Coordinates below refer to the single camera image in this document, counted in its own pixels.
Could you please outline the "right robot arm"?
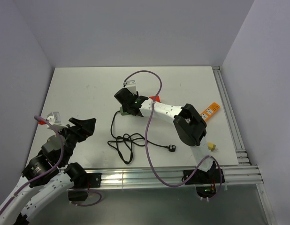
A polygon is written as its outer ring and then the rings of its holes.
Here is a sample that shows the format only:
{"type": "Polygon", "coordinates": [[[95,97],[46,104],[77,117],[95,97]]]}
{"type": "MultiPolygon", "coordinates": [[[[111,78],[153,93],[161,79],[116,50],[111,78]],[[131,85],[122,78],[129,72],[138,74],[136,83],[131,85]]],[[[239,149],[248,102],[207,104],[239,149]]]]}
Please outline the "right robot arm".
{"type": "Polygon", "coordinates": [[[173,124],[178,137],[185,145],[190,146],[197,161],[209,155],[206,122],[193,105],[167,105],[137,93],[133,94],[127,88],[120,89],[114,97],[129,115],[157,118],[173,124]]]}

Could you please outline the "red cube socket adapter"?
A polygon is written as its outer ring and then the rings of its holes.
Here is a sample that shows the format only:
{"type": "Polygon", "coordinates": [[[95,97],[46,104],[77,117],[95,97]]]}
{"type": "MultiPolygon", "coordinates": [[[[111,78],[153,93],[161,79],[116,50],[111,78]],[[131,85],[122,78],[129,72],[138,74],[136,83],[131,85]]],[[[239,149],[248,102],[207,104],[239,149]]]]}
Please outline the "red cube socket adapter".
{"type": "Polygon", "coordinates": [[[159,102],[160,103],[160,96],[157,96],[157,97],[155,97],[155,96],[149,96],[149,98],[152,99],[152,100],[154,100],[154,101],[156,101],[156,102],[159,102]]]}

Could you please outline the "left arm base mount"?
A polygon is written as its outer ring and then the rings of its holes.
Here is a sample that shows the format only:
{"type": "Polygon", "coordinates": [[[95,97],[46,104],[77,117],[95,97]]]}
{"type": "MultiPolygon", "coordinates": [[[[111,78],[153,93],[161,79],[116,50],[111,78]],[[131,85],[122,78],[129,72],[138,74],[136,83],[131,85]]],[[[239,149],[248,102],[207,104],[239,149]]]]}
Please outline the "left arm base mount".
{"type": "Polygon", "coordinates": [[[77,204],[91,204],[96,202],[100,196],[93,192],[77,191],[76,189],[93,190],[100,187],[101,173],[87,173],[81,184],[75,184],[68,190],[68,199],[77,204]]]}

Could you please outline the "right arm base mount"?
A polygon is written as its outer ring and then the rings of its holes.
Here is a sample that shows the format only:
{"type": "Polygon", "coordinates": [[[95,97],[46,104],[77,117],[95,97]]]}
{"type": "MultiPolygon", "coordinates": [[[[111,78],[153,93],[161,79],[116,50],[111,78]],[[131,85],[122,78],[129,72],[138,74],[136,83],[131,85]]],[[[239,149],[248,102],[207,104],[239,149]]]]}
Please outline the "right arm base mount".
{"type": "Polygon", "coordinates": [[[196,188],[196,192],[200,198],[210,199],[217,194],[216,185],[225,183],[224,173],[219,169],[215,162],[213,162],[211,169],[208,172],[197,170],[193,176],[193,170],[183,170],[183,177],[181,181],[187,180],[186,185],[205,185],[196,188]]]}

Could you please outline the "yellow plug adapter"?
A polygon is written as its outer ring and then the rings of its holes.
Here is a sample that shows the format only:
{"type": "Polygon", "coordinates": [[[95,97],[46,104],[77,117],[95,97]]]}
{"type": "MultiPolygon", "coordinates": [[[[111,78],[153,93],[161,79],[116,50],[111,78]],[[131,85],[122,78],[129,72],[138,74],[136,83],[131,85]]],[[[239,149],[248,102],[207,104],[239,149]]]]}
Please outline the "yellow plug adapter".
{"type": "Polygon", "coordinates": [[[217,150],[216,145],[215,145],[214,143],[207,142],[207,146],[208,146],[208,149],[209,149],[210,151],[215,151],[215,150],[217,150]]]}

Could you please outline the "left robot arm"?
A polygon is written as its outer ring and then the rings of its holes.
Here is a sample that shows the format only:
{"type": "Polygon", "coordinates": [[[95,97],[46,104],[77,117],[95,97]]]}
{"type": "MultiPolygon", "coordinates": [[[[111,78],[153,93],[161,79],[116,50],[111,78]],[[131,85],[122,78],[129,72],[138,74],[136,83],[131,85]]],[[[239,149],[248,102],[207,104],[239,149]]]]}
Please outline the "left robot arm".
{"type": "Polygon", "coordinates": [[[70,163],[77,143],[85,141],[95,131],[96,119],[70,118],[70,125],[55,119],[35,116],[35,120],[55,132],[42,145],[22,171],[13,191],[0,206],[0,225],[28,224],[33,212],[43,208],[61,192],[87,187],[85,169],[77,162],[70,163]]]}

